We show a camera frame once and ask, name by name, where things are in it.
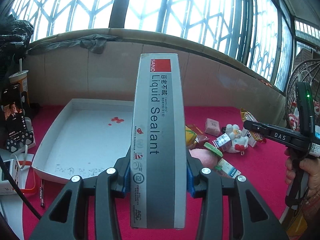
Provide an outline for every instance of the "hand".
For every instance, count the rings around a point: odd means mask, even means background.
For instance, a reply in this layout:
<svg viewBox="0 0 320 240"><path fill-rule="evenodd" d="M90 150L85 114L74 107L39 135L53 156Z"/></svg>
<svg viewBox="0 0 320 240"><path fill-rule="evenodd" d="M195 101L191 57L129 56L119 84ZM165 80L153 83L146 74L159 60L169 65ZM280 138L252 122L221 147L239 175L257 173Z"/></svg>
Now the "hand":
<svg viewBox="0 0 320 240"><path fill-rule="evenodd" d="M284 154L290 156L289 149L286 149ZM285 166L287 167L287 170L284 181L286 184L290 185L296 176L295 171L292 170L292 161L290 157L286 160ZM318 158L315 160L306 158L300 162L300 168L309 173L309 191L307 197L312 197L320 190L320 160Z"/></svg>

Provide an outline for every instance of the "white tray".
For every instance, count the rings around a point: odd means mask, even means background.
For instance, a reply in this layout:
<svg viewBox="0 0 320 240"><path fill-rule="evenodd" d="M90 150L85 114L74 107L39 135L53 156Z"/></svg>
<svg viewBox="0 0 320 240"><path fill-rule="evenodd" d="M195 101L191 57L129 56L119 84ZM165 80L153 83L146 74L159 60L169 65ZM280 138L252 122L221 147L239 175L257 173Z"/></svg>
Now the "white tray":
<svg viewBox="0 0 320 240"><path fill-rule="evenodd" d="M133 102L72 99L44 136L32 167L40 178L62 184L74 175L97 176L127 154L132 116Z"/></svg>

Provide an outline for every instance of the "person's arm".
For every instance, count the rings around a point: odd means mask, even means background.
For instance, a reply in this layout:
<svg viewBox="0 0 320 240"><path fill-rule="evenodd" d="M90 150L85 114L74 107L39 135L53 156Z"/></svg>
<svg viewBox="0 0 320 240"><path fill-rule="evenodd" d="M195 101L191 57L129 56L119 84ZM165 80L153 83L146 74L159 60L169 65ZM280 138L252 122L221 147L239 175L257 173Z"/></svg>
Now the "person's arm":
<svg viewBox="0 0 320 240"><path fill-rule="evenodd" d="M289 157L286 161L286 184L290 185L295 178L295 172L292 170L292 161ZM309 224L320 208L320 160L304 159L300 162L300 168L309 173L309 191L306 202L302 206L303 216Z"/></svg>

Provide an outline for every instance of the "white plush toy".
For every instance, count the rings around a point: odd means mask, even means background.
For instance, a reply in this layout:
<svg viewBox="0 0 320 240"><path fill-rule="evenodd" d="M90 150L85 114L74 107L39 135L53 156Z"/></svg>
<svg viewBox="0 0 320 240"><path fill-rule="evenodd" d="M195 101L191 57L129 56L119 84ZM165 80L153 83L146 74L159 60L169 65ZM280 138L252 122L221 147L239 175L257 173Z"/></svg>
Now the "white plush toy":
<svg viewBox="0 0 320 240"><path fill-rule="evenodd" d="M232 141L232 146L230 149L227 150L229 153L238 153L241 152L241 155L244 154L244 150L248 147L248 140L247 136L242 136L242 131L240 130L239 126L236 124L231 125L228 124L226 126L226 134L230 137Z"/></svg>

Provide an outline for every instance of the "pink package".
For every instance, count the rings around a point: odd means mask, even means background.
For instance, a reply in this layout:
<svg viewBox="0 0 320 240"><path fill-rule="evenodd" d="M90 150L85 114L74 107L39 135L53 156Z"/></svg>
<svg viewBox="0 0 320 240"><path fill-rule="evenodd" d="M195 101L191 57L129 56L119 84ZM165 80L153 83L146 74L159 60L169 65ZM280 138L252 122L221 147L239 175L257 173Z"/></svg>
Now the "pink package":
<svg viewBox="0 0 320 240"><path fill-rule="evenodd" d="M214 136L219 136L220 134L219 122L216 120L207 118L207 121L205 122L204 132Z"/></svg>

